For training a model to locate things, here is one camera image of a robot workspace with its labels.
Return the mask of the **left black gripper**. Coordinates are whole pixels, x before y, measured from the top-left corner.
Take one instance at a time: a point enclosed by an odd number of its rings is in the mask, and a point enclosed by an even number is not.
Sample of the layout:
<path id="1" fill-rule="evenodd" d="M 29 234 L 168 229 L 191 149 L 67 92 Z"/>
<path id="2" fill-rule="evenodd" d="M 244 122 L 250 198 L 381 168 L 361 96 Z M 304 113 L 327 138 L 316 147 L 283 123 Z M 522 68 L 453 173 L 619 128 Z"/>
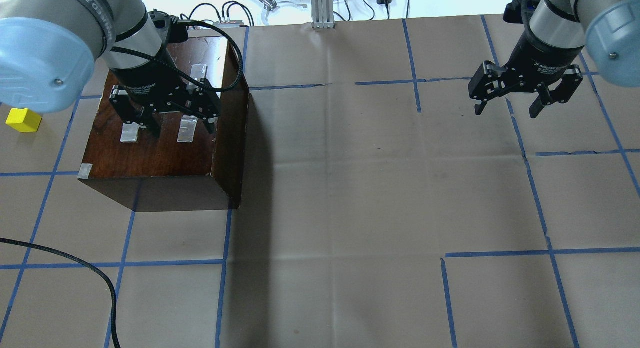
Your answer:
<path id="1" fill-rule="evenodd" d="M 161 127 L 153 113 L 183 113 L 202 120 L 206 131 L 217 132 L 222 103 L 218 89 L 205 76 L 192 77 L 178 69 L 166 48 L 156 56 L 128 48 L 112 48 L 113 53 L 141 58 L 133 68 L 112 68 L 118 80 L 109 101 L 125 124 L 138 124 L 159 139 Z"/>

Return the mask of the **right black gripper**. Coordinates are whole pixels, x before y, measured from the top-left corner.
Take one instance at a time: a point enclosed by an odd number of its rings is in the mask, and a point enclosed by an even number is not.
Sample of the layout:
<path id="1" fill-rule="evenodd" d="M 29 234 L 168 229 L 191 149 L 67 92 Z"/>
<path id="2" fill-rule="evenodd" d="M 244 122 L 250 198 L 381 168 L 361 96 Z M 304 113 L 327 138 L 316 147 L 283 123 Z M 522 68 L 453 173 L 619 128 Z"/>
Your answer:
<path id="1" fill-rule="evenodd" d="M 578 54 L 579 48 L 553 47 L 531 32 L 522 33 L 505 65 L 483 61 L 470 80 L 475 115 L 482 115 L 490 100 L 509 93 L 538 93 L 529 107 L 531 119 L 550 104 L 567 102 L 585 79 L 573 63 Z"/>

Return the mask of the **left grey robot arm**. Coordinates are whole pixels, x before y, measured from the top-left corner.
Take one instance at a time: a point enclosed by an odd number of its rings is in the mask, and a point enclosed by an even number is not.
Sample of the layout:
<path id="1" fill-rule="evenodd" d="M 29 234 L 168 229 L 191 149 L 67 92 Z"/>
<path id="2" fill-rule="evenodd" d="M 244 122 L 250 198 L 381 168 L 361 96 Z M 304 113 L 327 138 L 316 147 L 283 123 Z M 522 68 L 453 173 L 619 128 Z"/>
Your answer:
<path id="1" fill-rule="evenodd" d="M 79 97 L 103 59 L 118 80 L 109 101 L 123 124 L 160 136 L 155 113 L 183 113 L 214 133 L 218 89 L 180 71 L 167 45 L 190 22 L 142 0 L 1 0 L 1 102 L 57 113 Z"/>

